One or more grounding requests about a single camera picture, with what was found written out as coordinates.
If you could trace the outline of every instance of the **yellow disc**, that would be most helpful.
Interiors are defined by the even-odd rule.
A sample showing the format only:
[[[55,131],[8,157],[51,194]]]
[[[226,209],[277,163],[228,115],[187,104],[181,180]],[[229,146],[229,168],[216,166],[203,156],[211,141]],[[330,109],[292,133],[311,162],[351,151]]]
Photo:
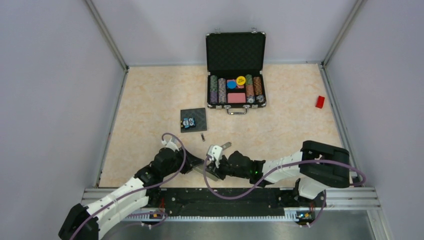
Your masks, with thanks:
[[[237,77],[236,80],[237,85],[244,85],[246,83],[246,78],[244,76]]]

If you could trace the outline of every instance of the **wooden table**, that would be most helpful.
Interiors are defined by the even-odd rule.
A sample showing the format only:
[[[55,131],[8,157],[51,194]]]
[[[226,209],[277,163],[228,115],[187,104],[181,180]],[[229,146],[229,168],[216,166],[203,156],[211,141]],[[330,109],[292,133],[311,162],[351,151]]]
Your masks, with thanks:
[[[302,147],[305,140],[341,146],[332,110],[316,64],[270,64],[263,68],[267,106],[246,115],[208,109],[207,131],[180,133],[180,110],[206,107],[206,66],[131,67],[123,91],[101,175],[101,187],[118,187],[154,159],[161,135],[177,135],[195,156],[203,158],[210,145],[232,142],[252,160],[276,160]],[[315,107],[324,96],[322,109]],[[293,187],[287,179],[271,187]],[[209,181],[212,187],[251,187],[249,180],[227,177]],[[204,188],[197,172],[179,174],[164,187]]]

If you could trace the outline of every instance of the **stack of poker chips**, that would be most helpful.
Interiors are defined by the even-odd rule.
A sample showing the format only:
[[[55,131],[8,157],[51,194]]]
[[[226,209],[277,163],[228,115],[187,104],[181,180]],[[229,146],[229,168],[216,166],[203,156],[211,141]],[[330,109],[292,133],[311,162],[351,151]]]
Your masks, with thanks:
[[[218,79],[218,99],[220,104],[227,103],[226,81],[224,78]]]
[[[254,94],[256,95],[256,100],[260,103],[264,101],[264,95],[262,94],[262,84],[261,78],[255,76],[253,78]]]
[[[215,75],[210,76],[210,103],[218,103],[218,77]]]
[[[255,102],[255,92],[253,87],[253,77],[252,75],[246,75],[246,100],[248,103],[252,104]]]

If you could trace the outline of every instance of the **blue round button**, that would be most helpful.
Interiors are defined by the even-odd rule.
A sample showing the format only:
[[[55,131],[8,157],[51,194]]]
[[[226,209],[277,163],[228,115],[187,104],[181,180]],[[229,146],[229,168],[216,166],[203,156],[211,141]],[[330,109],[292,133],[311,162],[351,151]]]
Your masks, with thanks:
[[[236,81],[229,81],[229,82],[226,83],[226,86],[229,89],[235,89],[237,87],[237,83],[236,83]]]

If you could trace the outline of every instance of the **gray handle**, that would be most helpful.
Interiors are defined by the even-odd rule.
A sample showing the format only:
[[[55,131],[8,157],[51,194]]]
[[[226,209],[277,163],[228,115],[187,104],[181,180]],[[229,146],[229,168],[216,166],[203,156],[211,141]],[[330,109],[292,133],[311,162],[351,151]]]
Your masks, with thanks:
[[[230,107],[227,107],[226,113],[229,115],[244,115],[248,113],[248,108],[244,107],[244,111],[230,111]]]

